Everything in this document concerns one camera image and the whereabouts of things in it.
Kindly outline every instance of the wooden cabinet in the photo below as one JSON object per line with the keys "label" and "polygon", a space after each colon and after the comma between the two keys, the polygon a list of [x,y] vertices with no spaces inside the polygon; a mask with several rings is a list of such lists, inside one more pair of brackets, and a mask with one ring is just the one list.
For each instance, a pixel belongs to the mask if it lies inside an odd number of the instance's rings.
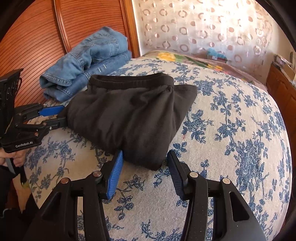
{"label": "wooden cabinet", "polygon": [[274,64],[270,66],[266,87],[283,117],[290,142],[292,163],[296,167],[296,89]]}

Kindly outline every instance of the patterned curtain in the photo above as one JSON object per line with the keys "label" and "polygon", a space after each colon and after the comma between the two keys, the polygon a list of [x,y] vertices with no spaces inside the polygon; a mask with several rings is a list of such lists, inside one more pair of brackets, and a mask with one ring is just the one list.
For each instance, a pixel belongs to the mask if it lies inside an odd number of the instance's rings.
{"label": "patterned curtain", "polygon": [[254,0],[135,0],[146,50],[204,57],[211,47],[256,77],[271,41],[271,16]]}

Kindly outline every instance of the flowered blanket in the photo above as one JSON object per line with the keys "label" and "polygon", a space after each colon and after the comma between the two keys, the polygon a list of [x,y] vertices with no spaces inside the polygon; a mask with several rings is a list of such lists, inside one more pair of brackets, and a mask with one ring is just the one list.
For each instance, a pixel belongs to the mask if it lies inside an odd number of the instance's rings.
{"label": "flowered blanket", "polygon": [[239,78],[267,92],[265,85],[256,80],[254,77],[224,62],[219,62],[212,59],[198,58],[195,56],[188,56],[179,53],[172,53],[164,50],[152,50],[147,52],[143,56],[146,58],[156,58],[164,61],[174,61],[185,64],[193,64],[199,67],[212,69],[217,72],[222,72],[224,74]]}
{"label": "flowered blanket", "polygon": [[[268,240],[279,232],[291,191],[291,155],[287,132],[275,101],[257,87],[212,69],[139,58],[113,75],[164,72],[175,84],[192,84],[198,95],[168,150],[205,178],[228,177],[256,216]],[[51,131],[29,151],[26,175],[40,207],[62,177],[85,178],[111,160],[68,128]],[[111,240],[179,240],[187,201],[176,195],[168,167],[150,171],[125,162],[116,193],[104,201]],[[83,209],[78,202],[79,240],[84,240]],[[207,241],[213,227],[209,199]]]}

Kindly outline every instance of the black garment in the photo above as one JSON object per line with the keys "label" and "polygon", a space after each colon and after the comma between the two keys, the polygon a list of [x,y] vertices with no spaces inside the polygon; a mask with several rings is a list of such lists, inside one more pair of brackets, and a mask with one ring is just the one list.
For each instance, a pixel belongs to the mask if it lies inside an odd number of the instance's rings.
{"label": "black garment", "polygon": [[196,86],[164,73],[93,75],[59,116],[106,152],[121,149],[126,161],[157,170],[196,96]]}
{"label": "black garment", "polygon": [[1,241],[20,241],[23,239],[31,221],[38,212],[38,207],[31,194],[25,210],[21,213],[19,209],[13,208],[4,210],[5,203],[12,179],[18,173],[13,174],[7,167],[0,166],[0,240]]}

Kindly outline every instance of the finger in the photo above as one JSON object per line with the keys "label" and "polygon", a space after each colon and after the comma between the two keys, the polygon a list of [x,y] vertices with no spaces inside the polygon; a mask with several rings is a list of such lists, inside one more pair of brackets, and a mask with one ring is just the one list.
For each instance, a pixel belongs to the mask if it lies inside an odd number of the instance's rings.
{"label": "finger", "polygon": [[16,167],[19,167],[19,166],[22,166],[25,162],[25,159],[23,158],[16,158],[16,159],[13,159],[13,163]]}
{"label": "finger", "polygon": [[1,158],[14,158],[15,157],[15,152],[6,153],[3,148],[0,148],[0,157]]}
{"label": "finger", "polygon": [[26,154],[27,154],[27,150],[17,151],[17,152],[15,152],[15,158],[19,158],[19,157],[25,156]]}
{"label": "finger", "polygon": [[5,158],[0,158],[0,165],[3,165],[5,163]]}

